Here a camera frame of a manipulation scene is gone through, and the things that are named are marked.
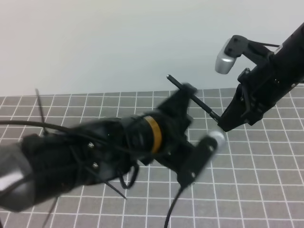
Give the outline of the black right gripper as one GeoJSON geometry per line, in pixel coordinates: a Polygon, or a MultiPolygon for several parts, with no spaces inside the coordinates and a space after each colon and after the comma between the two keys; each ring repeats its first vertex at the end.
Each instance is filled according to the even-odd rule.
{"type": "Polygon", "coordinates": [[[259,62],[252,71],[239,76],[239,86],[218,121],[223,131],[261,120],[282,97],[302,81],[302,41],[286,40],[278,51],[248,43],[247,53],[256,54],[259,62]]]}

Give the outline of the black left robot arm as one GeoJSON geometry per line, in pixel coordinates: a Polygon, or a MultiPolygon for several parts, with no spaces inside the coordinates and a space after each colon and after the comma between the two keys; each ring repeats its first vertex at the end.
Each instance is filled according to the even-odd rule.
{"type": "Polygon", "coordinates": [[[30,134],[0,148],[0,206],[20,212],[82,185],[108,183],[157,161],[179,171],[193,150],[187,109],[196,89],[183,84],[142,115],[101,118],[30,134]]]}

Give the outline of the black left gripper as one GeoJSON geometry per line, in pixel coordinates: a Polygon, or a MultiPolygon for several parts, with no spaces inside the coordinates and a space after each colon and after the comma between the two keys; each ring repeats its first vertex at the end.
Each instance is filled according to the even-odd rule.
{"type": "Polygon", "coordinates": [[[160,112],[149,112],[140,116],[141,124],[148,126],[148,133],[141,137],[144,150],[148,151],[140,159],[144,165],[156,160],[178,172],[183,159],[190,153],[191,143],[185,134],[190,124],[187,115],[190,100],[186,91],[178,89],[157,106],[160,112]]]}

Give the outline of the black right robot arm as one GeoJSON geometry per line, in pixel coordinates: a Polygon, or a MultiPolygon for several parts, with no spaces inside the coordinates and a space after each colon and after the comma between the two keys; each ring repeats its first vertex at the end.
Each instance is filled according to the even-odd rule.
{"type": "Polygon", "coordinates": [[[232,101],[218,126],[225,132],[243,124],[254,125],[295,86],[304,81],[304,27],[301,25],[275,51],[267,44],[234,35],[218,53],[215,71],[228,74],[237,58],[245,56],[256,66],[244,69],[232,101]]]}

